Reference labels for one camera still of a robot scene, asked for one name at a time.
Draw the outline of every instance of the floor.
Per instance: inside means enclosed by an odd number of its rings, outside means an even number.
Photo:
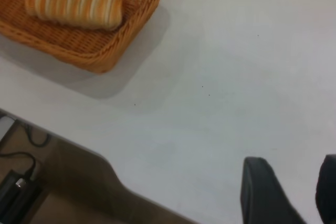
[[[34,129],[33,133],[35,142],[43,141],[44,132]],[[14,151],[36,156],[35,177],[46,187],[38,210],[25,223],[192,224],[132,194],[122,186],[109,164],[67,141],[52,137],[46,147],[33,147],[24,128],[16,123],[0,145],[1,153]],[[30,164],[24,157],[0,158],[0,181],[10,169],[24,172]]]

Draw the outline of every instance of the bread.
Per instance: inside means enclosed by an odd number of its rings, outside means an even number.
[[[29,16],[62,25],[114,30],[122,23],[122,0],[25,0]]]

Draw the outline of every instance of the power adapter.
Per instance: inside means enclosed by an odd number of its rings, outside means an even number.
[[[37,182],[11,170],[0,184],[0,223],[19,224],[41,192]]]

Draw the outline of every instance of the orange wicker basket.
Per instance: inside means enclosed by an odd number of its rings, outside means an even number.
[[[29,17],[24,0],[0,0],[0,33],[95,73],[113,68],[160,0],[123,0],[123,23],[107,32],[54,25]]]

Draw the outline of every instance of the table surface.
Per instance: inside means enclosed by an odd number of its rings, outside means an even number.
[[[161,0],[95,75],[0,37],[0,108],[108,160],[134,192],[201,223],[241,223],[246,156],[309,223],[336,152],[335,0]]]

